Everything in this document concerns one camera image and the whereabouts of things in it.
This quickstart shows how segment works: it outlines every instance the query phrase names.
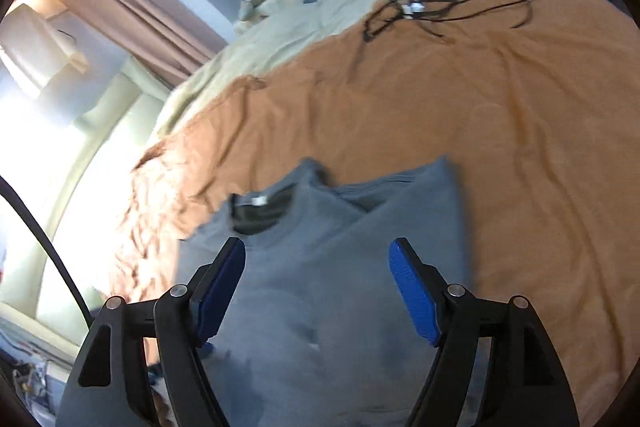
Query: gray fabric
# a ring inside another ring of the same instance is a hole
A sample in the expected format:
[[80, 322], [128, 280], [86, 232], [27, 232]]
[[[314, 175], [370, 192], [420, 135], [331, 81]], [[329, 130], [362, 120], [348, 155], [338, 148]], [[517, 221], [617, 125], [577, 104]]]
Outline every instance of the gray fabric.
[[415, 332], [388, 268], [409, 239], [424, 262], [469, 285], [462, 204], [445, 159], [329, 188], [304, 160], [262, 193], [293, 185], [289, 207], [255, 235], [234, 231], [231, 203], [180, 246], [177, 282], [210, 263], [227, 237], [246, 269], [204, 361], [234, 427], [401, 426], [434, 357]]

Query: bed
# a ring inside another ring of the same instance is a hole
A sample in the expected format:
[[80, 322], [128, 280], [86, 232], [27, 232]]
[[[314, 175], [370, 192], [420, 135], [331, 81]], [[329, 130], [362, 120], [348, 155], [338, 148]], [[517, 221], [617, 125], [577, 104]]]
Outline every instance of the bed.
[[530, 298], [592, 425], [640, 351], [638, 28], [603, 0], [535, 0], [530, 15], [446, 23], [443, 37], [400, 21], [366, 43], [372, 5], [275, 13], [171, 95], [102, 291], [164, 293], [178, 239], [301, 157], [347, 184], [446, 154], [467, 199], [476, 295]]

